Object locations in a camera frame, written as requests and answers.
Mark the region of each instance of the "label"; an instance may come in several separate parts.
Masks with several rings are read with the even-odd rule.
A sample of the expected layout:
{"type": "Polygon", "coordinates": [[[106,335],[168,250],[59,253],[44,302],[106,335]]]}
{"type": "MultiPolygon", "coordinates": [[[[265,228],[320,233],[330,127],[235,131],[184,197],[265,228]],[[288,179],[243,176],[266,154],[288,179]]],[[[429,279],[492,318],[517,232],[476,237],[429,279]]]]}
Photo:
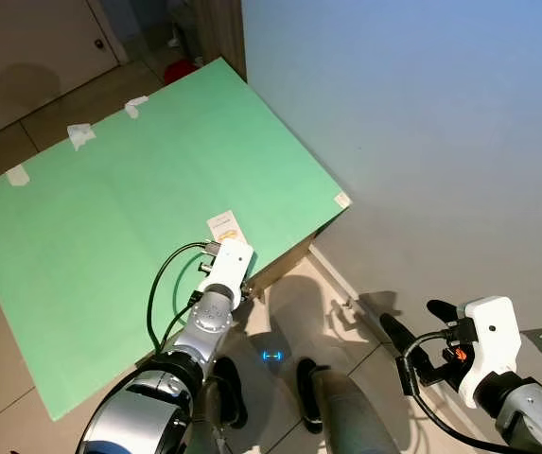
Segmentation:
{"type": "Polygon", "coordinates": [[[212,232],[214,240],[218,243],[221,243],[225,238],[236,239],[246,244],[248,242],[243,232],[241,232],[241,227],[239,227],[232,210],[225,211],[220,215],[208,219],[207,225],[212,232]]]}

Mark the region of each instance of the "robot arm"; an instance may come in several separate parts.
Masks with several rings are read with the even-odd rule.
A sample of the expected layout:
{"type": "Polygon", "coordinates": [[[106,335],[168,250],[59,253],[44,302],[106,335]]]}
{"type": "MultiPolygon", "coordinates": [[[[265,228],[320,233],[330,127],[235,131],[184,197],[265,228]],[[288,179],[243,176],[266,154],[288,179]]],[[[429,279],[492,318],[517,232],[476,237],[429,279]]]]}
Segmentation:
{"type": "Polygon", "coordinates": [[[191,297],[184,330],[161,355],[122,380],[98,406],[78,454],[170,454],[184,447],[195,398],[231,327],[254,254],[225,239],[208,276],[191,297]]]}
{"type": "Polygon", "coordinates": [[[380,318],[395,347],[404,354],[397,359],[397,366],[405,395],[425,405],[419,401],[411,370],[424,386],[445,380],[467,407],[479,406],[496,419],[496,429],[509,446],[498,451],[499,446],[470,439],[446,428],[436,415],[429,415],[443,430],[465,443],[478,442],[476,447],[483,449],[542,453],[542,386],[516,374],[521,342],[510,299],[482,298],[459,307],[433,300],[428,302],[428,310],[445,322],[447,329],[416,338],[394,317],[384,314],[380,318]],[[422,338],[446,339],[445,364],[436,369],[432,366],[419,346],[422,338]]]}

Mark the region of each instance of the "tiled floor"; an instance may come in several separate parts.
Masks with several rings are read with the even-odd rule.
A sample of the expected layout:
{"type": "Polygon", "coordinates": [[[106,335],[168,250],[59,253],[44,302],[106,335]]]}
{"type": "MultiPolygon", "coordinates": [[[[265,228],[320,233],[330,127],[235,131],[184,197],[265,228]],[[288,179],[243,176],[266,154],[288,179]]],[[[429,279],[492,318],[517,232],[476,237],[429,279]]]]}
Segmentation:
{"type": "MultiPolygon", "coordinates": [[[[67,124],[95,122],[121,109],[128,99],[157,90],[165,61],[176,58],[165,49],[116,68],[0,131],[0,174],[65,138],[67,124]]],[[[245,428],[225,432],[232,452],[325,452],[323,436],[306,432],[298,411],[294,368],[302,356],[350,375],[403,452],[465,451],[412,409],[401,395],[392,357],[343,304],[304,259],[263,298],[239,308],[222,353],[231,356],[240,371],[250,419],[245,428]],[[265,363],[264,350],[281,351],[285,359],[265,363]]],[[[106,391],[52,423],[0,309],[0,453],[74,452],[106,391]]]]}

